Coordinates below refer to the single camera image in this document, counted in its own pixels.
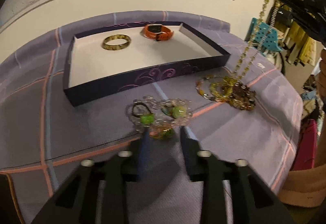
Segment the screw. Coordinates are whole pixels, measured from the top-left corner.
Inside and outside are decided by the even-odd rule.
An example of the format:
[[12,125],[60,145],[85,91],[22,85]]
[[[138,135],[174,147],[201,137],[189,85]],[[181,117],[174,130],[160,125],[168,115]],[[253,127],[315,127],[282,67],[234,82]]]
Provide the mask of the screw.
[[197,152],[197,155],[202,158],[208,158],[211,156],[211,152],[208,150],[201,150]]
[[81,166],[83,166],[83,167],[92,167],[92,166],[94,166],[94,164],[95,164],[95,162],[94,162],[94,160],[82,160],[81,162],[80,162],[80,164],[81,164]]
[[131,155],[132,155],[132,152],[129,150],[123,150],[118,153],[118,156],[121,158],[127,158],[127,157],[130,157]]
[[238,167],[246,167],[248,165],[248,162],[246,160],[237,160],[237,162],[235,163]]

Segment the watch screen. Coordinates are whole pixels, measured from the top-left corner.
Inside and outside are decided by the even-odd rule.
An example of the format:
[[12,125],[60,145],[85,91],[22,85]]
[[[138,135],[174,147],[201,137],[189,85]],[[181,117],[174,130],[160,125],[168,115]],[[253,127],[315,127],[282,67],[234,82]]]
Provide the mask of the watch screen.
[[148,31],[151,33],[160,33],[162,25],[150,25],[148,26]]

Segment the white wall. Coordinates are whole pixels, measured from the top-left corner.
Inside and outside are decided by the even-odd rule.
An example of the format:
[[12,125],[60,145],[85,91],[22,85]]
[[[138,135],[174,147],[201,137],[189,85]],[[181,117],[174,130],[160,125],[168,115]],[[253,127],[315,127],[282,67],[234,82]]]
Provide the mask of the white wall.
[[53,0],[32,10],[0,34],[0,62],[28,41],[70,22],[105,13],[169,10],[227,21],[231,33],[244,38],[263,0]]

